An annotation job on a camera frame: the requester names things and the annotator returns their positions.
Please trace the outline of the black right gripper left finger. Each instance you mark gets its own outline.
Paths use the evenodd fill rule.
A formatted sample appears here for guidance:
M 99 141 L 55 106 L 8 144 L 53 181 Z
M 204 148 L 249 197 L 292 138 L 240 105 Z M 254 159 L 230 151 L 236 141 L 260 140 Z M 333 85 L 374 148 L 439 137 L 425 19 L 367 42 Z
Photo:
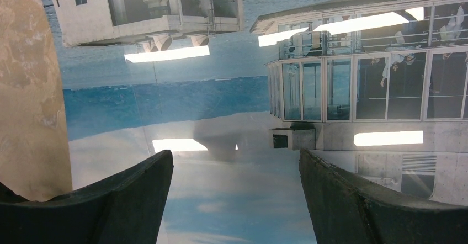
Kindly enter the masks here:
M 163 150 L 48 201 L 1 186 L 2 243 L 156 243 L 173 175 Z

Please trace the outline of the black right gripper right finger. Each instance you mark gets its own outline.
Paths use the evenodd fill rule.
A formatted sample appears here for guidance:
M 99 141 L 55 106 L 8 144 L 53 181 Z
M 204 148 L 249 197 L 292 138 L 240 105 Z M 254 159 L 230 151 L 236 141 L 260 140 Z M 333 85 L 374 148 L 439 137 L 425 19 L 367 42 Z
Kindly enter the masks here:
M 403 194 L 300 151 L 318 243 L 466 243 L 467 207 Z

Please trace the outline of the building and sky photo print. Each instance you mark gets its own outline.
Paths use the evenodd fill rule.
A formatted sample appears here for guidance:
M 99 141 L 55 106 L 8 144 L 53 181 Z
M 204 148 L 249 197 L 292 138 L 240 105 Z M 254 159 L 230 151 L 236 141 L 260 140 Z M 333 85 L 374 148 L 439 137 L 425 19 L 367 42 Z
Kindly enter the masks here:
M 130 64 L 129 47 L 64 47 L 54 0 L 42 0 L 57 50 L 74 189 L 161 149 L 174 156 L 160 243 L 315 243 L 299 153 L 269 146 L 265 63 L 248 31 L 215 37 L 210 55 Z

